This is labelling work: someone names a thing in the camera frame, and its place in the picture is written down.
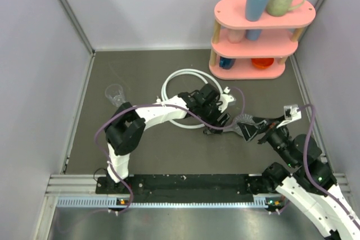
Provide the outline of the grey shower head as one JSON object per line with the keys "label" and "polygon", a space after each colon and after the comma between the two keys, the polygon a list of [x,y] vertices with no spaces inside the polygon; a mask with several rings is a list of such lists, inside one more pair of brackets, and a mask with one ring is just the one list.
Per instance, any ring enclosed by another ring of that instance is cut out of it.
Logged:
{"label": "grey shower head", "polygon": [[249,139],[256,133],[256,130],[257,128],[254,117],[249,114],[240,114],[234,117],[233,122],[229,125],[229,127],[221,130],[206,127],[204,128],[203,133],[205,135],[211,135],[233,132],[245,139]]}

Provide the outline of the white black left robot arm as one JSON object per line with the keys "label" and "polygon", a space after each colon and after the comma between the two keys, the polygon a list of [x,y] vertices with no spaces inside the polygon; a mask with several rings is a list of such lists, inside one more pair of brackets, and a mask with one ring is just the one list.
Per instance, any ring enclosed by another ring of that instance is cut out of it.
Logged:
{"label": "white black left robot arm", "polygon": [[121,105],[114,115],[116,119],[105,128],[110,159],[109,188],[115,193],[126,190],[130,154],[139,145],[145,130],[192,116],[202,120],[211,132],[218,132],[230,118],[225,110],[235,101],[229,88],[219,92],[211,84],[205,84],[199,90],[181,92],[169,100],[150,105],[133,106],[129,102]]}

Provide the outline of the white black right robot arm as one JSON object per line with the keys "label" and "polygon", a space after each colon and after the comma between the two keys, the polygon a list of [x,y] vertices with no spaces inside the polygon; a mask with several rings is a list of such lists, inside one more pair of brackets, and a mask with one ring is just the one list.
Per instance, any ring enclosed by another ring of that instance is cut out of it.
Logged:
{"label": "white black right robot arm", "polygon": [[245,179],[252,194],[279,193],[287,198],[317,228],[324,239],[359,239],[359,218],[352,212],[322,151],[305,134],[291,138],[285,117],[266,119],[249,114],[237,120],[240,135],[249,142],[261,135],[287,163],[274,162],[260,176]]}

